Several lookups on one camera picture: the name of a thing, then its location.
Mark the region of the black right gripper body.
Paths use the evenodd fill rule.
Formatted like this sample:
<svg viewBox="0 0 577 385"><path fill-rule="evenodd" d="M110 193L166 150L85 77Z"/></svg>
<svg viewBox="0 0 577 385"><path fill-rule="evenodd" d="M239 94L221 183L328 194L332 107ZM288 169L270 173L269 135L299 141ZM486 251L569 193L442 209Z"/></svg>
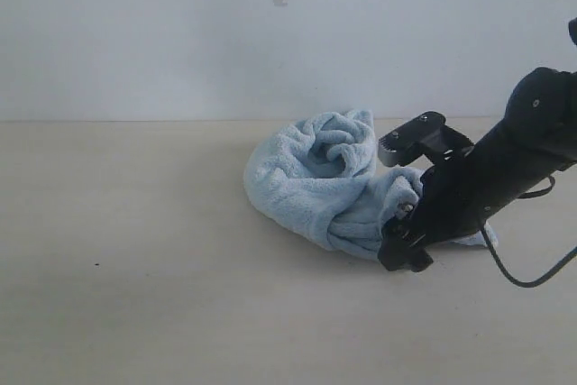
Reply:
<svg viewBox="0 0 577 385"><path fill-rule="evenodd" d="M425 157L422 193L413 210L382 227L386 245L430 245L478 233L518 198L518 153L512 150L411 151Z"/></svg>

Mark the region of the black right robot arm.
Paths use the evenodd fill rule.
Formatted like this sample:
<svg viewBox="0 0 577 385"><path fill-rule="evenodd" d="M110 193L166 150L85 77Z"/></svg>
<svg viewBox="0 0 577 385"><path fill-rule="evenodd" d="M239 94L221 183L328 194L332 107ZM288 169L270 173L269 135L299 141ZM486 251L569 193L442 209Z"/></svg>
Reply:
<svg viewBox="0 0 577 385"><path fill-rule="evenodd" d="M428 246L485 231L487 220L556 171L576 163L576 75L534 69L514 88L505 114L471 141L429 111L380 137L387 167L421 156L432 165L421 176L421 197L408 215L384 224L378 258L386 270L422 271Z"/></svg>

